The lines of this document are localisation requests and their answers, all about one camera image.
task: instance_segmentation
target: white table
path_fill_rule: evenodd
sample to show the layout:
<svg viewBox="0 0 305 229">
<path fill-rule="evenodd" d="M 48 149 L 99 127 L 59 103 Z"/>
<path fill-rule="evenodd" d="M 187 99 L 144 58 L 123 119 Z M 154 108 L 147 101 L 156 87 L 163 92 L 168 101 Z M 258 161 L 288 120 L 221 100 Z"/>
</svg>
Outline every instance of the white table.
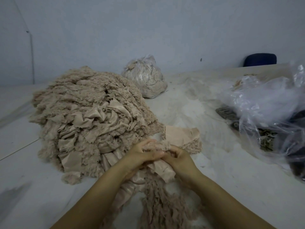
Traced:
<svg viewBox="0 0 305 229">
<path fill-rule="evenodd" d="M 270 65 L 165 74 L 168 90 L 146 102 L 160 122 L 200 129 L 204 151 L 193 158 L 205 175 L 276 228 L 296 229 L 305 225 L 305 185 L 284 173 L 278 165 L 262 162 L 243 150 L 239 138 L 210 107 L 213 102 L 202 102 L 207 96 L 215 96 L 222 87 L 220 78 L 230 79 L 245 73 L 285 67 Z M 10 98 L 6 93 L 17 93 L 17 98 L 4 101 L 10 106 L 5 109 L 6 112 L 1 112 L 1 117 L 29 101 L 29 93 L 37 88 L 40 87 L 1 89 L 0 95 L 6 96 L 7 100 Z M 0 161 L 0 228 L 49 228 L 95 180 L 86 178 L 75 186 L 62 183 L 61 173 L 37 158 L 40 142 L 32 142 L 38 139 L 39 128 L 27 123 L 27 116 L 21 118 L 22 123 L 16 123 L 19 118 L 15 121 L 11 119 L 6 125 L 11 125 L 10 133 L 0 128 L 0 157 L 25 146 Z M 142 210 L 140 196 L 133 197 L 117 217 L 115 225 L 118 229 L 126 228 L 126 225 L 135 228 L 134 219 L 140 216 Z"/>
</svg>

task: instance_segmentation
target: tied plastic bag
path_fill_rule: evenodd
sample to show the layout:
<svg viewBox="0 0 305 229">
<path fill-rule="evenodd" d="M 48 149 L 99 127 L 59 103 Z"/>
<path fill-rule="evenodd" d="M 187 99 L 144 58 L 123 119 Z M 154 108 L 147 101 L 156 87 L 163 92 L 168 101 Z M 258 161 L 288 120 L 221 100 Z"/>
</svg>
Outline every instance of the tied plastic bag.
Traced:
<svg viewBox="0 0 305 229">
<path fill-rule="evenodd" d="M 167 82 L 163 80 L 152 55 L 130 61 L 121 75 L 133 81 L 146 98 L 155 98 L 167 88 Z"/>
<path fill-rule="evenodd" d="M 305 93 L 303 66 L 281 77 L 246 75 L 220 95 L 216 112 L 239 130 L 246 147 L 278 163 L 283 158 L 305 180 Z"/>
</svg>

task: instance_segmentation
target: forearm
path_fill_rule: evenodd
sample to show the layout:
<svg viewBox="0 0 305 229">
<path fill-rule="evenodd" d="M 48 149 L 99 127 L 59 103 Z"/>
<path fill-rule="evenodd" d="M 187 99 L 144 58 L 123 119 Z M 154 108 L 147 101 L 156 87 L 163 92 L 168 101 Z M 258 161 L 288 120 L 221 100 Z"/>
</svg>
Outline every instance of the forearm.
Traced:
<svg viewBox="0 0 305 229">
<path fill-rule="evenodd" d="M 225 225 L 224 228 L 274 228 L 201 173 L 193 180 L 193 190 L 207 204 L 215 219 Z"/>
<path fill-rule="evenodd" d="M 51 229 L 98 228 L 124 180 L 120 169 L 111 167 Z"/>
</svg>

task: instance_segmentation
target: wall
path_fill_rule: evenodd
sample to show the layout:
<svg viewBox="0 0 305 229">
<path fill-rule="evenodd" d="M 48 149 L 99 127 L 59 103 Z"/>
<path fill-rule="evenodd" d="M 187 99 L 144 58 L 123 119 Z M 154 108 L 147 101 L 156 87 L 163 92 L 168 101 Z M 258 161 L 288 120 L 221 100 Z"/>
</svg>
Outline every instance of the wall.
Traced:
<svg viewBox="0 0 305 229">
<path fill-rule="evenodd" d="M 31 84 L 30 35 L 14 0 L 0 0 L 0 86 Z"/>
<path fill-rule="evenodd" d="M 236 67 L 245 56 L 305 56 L 305 0 L 16 0 L 37 82 L 88 65 L 120 73 L 153 54 L 163 72 Z"/>
</svg>

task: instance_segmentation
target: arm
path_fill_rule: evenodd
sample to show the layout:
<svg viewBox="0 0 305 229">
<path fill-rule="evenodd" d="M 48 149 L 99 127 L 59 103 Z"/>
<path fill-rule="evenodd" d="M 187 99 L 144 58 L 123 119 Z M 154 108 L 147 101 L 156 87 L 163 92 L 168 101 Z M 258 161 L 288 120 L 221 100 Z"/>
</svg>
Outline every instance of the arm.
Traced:
<svg viewBox="0 0 305 229">
<path fill-rule="evenodd" d="M 169 163 L 177 175 L 204 201 L 215 219 L 228 229 L 274 229 L 272 225 L 239 203 L 214 181 L 204 176 L 195 166 L 189 153 L 171 145 L 172 157 L 162 159 Z"/>
<path fill-rule="evenodd" d="M 133 146 L 51 229 L 98 228 L 112 205 L 120 185 L 130 179 L 144 162 L 157 160 L 164 155 L 164 152 L 143 153 L 142 147 L 151 141 L 153 140 L 148 139 Z"/>
</svg>

